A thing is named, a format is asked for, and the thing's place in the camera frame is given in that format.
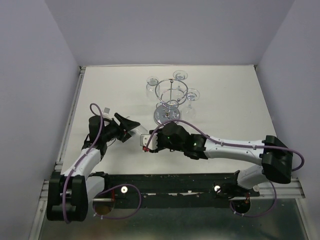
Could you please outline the clear wine glass front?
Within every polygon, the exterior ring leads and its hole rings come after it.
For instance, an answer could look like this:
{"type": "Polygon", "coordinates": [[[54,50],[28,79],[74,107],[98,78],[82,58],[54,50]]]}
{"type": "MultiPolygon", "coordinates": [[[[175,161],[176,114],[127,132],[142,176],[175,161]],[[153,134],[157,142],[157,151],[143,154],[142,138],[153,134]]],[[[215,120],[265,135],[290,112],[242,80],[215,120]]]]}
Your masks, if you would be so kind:
{"type": "Polygon", "coordinates": [[[147,134],[148,130],[141,125],[139,122],[130,119],[130,117],[126,117],[126,134],[131,137],[139,137],[141,135],[147,134]]]}

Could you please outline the chrome wine glass rack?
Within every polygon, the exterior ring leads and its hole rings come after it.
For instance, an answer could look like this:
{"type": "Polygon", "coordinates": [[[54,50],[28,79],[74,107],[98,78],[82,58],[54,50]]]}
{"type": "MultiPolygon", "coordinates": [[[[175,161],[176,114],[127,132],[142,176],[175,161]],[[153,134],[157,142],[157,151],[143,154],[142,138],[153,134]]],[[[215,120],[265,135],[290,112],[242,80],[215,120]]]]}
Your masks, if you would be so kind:
{"type": "Polygon", "coordinates": [[[182,80],[167,78],[157,83],[154,93],[158,103],[153,113],[157,125],[181,118],[180,107],[186,102],[188,91],[188,86],[182,80]]]}

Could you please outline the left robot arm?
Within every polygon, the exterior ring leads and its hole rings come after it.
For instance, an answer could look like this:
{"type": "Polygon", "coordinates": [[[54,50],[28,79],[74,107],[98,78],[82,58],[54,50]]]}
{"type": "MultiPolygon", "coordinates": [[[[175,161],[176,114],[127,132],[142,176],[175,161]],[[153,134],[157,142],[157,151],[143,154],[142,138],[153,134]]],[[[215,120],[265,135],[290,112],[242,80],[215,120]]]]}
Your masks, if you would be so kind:
{"type": "Polygon", "coordinates": [[[65,172],[54,171],[48,184],[46,218],[49,221],[82,222],[94,196],[107,197],[111,185],[101,176],[91,176],[105,156],[111,140],[126,142],[130,131],[141,124],[118,113],[113,118],[94,115],[88,120],[89,133],[80,156],[65,172]]]}

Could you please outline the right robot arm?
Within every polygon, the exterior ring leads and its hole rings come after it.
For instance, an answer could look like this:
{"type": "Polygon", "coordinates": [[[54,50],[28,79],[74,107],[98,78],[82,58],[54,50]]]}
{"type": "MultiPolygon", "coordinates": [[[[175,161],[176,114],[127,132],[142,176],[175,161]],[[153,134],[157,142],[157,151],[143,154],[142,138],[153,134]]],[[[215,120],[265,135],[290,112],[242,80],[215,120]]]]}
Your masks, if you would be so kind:
{"type": "Polygon", "coordinates": [[[197,134],[188,133],[176,121],[168,121],[140,137],[140,145],[146,152],[168,149],[182,152],[193,160],[230,159],[252,163],[251,167],[236,172],[236,180],[230,183],[230,191],[236,196],[267,181],[289,184],[292,178],[293,154],[273,135],[263,140],[225,140],[201,130],[197,134]]]}

